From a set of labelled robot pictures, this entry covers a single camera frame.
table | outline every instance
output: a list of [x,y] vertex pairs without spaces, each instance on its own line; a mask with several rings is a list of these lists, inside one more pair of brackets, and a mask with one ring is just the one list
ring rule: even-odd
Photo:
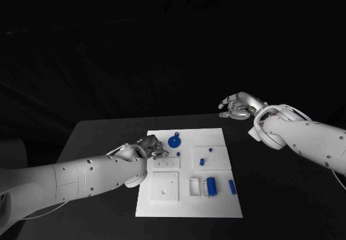
[[136,217],[140,186],[74,200],[28,220],[19,240],[345,239],[346,194],[330,171],[218,114],[82,121],[58,163],[104,155],[147,130],[222,128],[244,218]]

blue object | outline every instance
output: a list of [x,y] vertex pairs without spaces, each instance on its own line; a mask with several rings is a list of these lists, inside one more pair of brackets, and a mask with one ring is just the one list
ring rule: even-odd
[[234,180],[229,180],[228,182],[229,182],[229,187],[231,187],[232,194],[235,195],[237,194],[237,188],[235,188]]
[[209,196],[216,196],[218,192],[216,192],[216,185],[215,185],[215,178],[214,177],[209,177],[206,179],[206,187],[208,187]]
[[167,144],[172,148],[178,148],[180,145],[180,138],[179,138],[179,133],[175,133],[175,136],[172,136],[167,140]]

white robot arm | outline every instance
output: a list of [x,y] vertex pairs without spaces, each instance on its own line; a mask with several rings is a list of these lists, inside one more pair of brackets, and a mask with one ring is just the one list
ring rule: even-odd
[[346,130],[312,121],[286,104],[268,105],[245,92],[229,96],[218,108],[227,104],[228,111],[219,113],[221,117],[245,120],[254,115],[248,134],[257,141],[277,150],[289,145],[306,159],[346,175]]
[[156,135],[150,135],[107,155],[30,168],[0,169],[0,235],[38,210],[95,196],[123,184],[136,187],[147,177],[147,159],[167,156]]

